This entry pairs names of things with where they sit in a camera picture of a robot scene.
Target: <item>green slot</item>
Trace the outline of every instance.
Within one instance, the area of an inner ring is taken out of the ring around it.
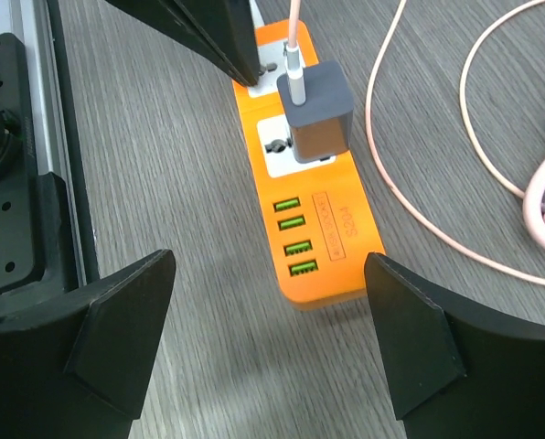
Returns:
[[[274,211],[282,212],[283,210],[298,208],[299,206],[301,206],[301,201],[299,201],[299,198],[295,197],[274,203]]]
[[[316,261],[301,262],[301,263],[297,263],[295,265],[289,266],[289,271],[291,272],[291,276],[298,276],[299,274],[310,273],[316,270],[318,270]]]
[[[287,230],[292,229],[293,227],[303,226],[305,224],[305,217],[301,215],[300,217],[294,217],[290,219],[284,219],[279,221],[279,229]]]
[[[292,256],[294,254],[310,252],[313,250],[313,246],[310,241],[297,242],[296,244],[285,245],[284,254]]]

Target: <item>black metal plate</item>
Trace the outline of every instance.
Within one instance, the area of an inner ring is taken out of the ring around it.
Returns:
[[[23,44],[0,35],[0,110],[18,119],[23,152],[0,180],[0,293],[39,278],[43,266],[37,246],[37,160],[31,117],[27,60]]]

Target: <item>green port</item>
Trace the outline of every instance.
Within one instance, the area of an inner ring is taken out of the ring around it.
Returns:
[[[305,217],[301,215],[300,217],[294,217],[290,219],[284,219],[279,221],[279,229],[287,230],[292,229],[293,227],[303,226],[305,224]]]
[[[289,271],[291,272],[291,276],[298,276],[299,274],[315,272],[317,270],[318,270],[318,267],[317,267],[316,261],[301,262],[301,263],[297,263],[295,265],[289,266]]]
[[[283,210],[298,208],[299,206],[301,206],[301,201],[299,201],[299,198],[295,197],[274,203],[274,211],[282,212]]]
[[[311,250],[313,250],[313,245],[311,245],[310,241],[297,242],[296,244],[284,246],[284,254],[287,256],[292,256],[303,252],[310,252]]]

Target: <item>white cable connector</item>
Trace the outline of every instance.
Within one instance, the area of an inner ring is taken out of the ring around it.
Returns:
[[[289,92],[294,105],[300,106],[305,103],[305,80],[303,78],[303,66],[301,65],[301,50],[299,45],[294,48],[286,48],[284,67],[287,71]]]

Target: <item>orange power strip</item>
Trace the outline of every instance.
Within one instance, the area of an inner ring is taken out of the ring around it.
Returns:
[[[288,21],[256,29],[262,63],[283,59],[287,29]],[[305,65],[317,64],[303,23],[298,36]],[[276,64],[259,86],[233,86],[280,289],[301,310],[359,298],[366,258],[384,247],[354,158],[347,152],[301,165],[289,148],[266,152],[289,135],[275,81],[283,64]]]

